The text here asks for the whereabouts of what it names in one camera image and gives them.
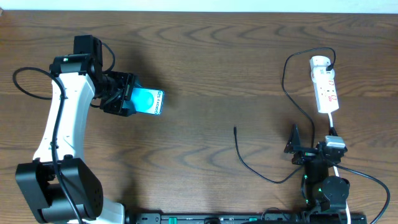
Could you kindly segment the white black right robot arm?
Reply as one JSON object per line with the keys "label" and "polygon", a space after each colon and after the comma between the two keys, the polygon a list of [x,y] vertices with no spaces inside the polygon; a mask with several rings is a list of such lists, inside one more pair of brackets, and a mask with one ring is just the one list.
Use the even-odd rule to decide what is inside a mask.
{"label": "white black right robot arm", "polygon": [[346,210],[350,183],[337,175],[330,175],[329,168],[341,162],[347,152],[343,138],[334,128],[324,141],[316,147],[301,145],[299,130],[296,125],[287,141],[284,152],[292,154],[292,164],[303,166],[302,194],[307,203],[307,210],[302,213],[304,222],[318,221],[321,216],[337,216]]}

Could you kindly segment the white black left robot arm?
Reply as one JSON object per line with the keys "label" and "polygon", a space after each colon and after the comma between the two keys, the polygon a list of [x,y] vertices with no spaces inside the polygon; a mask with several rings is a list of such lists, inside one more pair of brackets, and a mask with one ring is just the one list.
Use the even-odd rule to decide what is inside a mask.
{"label": "white black left robot arm", "polygon": [[142,86],[132,73],[103,70],[95,54],[56,57],[47,76],[52,101],[33,159],[19,164],[16,182],[39,223],[133,223],[125,205],[105,198],[85,163],[84,140],[91,102],[118,116],[137,113]]}

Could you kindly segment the white USB charger adapter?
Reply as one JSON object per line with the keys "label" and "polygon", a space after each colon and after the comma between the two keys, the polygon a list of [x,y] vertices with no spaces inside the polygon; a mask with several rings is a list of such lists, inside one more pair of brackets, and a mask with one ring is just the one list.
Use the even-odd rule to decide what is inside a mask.
{"label": "white USB charger adapter", "polygon": [[335,77],[335,71],[327,70],[325,66],[313,67],[311,71],[312,82],[321,83],[328,80],[333,80]]}

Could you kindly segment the white power strip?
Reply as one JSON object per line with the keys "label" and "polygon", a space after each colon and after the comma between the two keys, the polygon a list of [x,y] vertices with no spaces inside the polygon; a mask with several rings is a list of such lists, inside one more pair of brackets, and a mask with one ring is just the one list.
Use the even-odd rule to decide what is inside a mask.
{"label": "white power strip", "polygon": [[[313,67],[328,66],[331,65],[331,61],[328,57],[317,55],[310,59],[310,68],[312,71]],[[319,113],[328,114],[339,109],[338,97],[336,92],[335,81],[328,80],[321,83],[313,83],[315,91],[315,99],[317,102],[317,109]]]}

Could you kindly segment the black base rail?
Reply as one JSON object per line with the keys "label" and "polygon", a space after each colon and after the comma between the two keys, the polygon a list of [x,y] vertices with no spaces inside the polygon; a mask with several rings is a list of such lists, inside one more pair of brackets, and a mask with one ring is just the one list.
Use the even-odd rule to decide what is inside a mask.
{"label": "black base rail", "polygon": [[133,224],[238,224],[238,223],[348,223],[344,215],[311,215],[268,212],[261,214],[159,214],[140,213],[132,216]]}

